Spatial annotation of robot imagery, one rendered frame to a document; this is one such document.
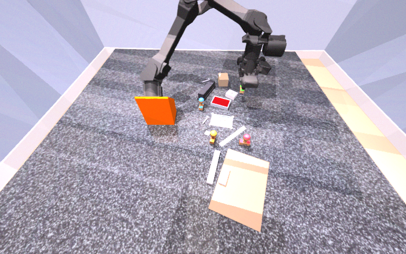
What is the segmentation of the white flat strip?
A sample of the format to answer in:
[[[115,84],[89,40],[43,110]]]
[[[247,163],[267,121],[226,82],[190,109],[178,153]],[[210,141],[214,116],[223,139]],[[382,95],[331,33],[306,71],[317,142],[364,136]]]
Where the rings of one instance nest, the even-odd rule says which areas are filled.
[[[230,140],[232,140],[233,138],[235,138],[237,135],[239,135],[241,132],[243,132],[246,129],[246,127],[242,126],[240,129],[238,129],[237,131],[235,131],[233,134],[231,134],[229,137],[227,137],[225,140],[223,140],[221,143],[219,143],[219,145],[222,147],[224,146],[226,143],[228,143]]]

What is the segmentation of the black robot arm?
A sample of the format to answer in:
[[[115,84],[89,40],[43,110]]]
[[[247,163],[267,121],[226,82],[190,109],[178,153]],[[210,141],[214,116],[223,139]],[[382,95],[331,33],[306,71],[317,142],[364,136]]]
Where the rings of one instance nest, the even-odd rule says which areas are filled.
[[[264,56],[283,56],[287,46],[285,35],[271,35],[273,31],[265,13],[248,10],[234,0],[204,0],[201,4],[198,4],[198,0],[179,0],[177,16],[159,52],[149,60],[140,73],[140,79],[143,81],[143,97],[163,97],[161,84],[171,70],[170,58],[186,27],[197,16],[203,15],[211,8],[238,23],[246,33],[242,36],[242,42],[246,43],[244,55],[257,58],[262,49]]]

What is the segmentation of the white rectangular bar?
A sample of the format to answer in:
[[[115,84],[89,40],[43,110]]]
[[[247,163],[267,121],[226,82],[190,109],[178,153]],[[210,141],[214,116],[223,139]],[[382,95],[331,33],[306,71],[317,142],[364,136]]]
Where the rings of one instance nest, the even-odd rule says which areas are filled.
[[[213,180],[214,180],[214,176],[215,176],[215,172],[216,172],[216,168],[217,168],[217,164],[218,164],[218,159],[219,159],[219,155],[220,155],[220,151],[215,150],[214,155],[213,155],[213,159],[211,162],[211,166],[210,166],[210,170],[209,170],[209,174],[207,177],[207,184],[213,184]]]

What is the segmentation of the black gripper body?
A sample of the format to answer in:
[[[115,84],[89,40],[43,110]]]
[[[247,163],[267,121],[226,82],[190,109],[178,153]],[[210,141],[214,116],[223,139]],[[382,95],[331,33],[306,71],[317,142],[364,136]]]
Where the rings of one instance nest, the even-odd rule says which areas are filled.
[[[258,78],[252,74],[256,71],[256,65],[260,62],[259,57],[249,58],[242,54],[237,58],[237,65],[240,64],[240,71],[243,72],[244,77],[241,79],[241,86],[243,88],[257,88],[259,85]]]

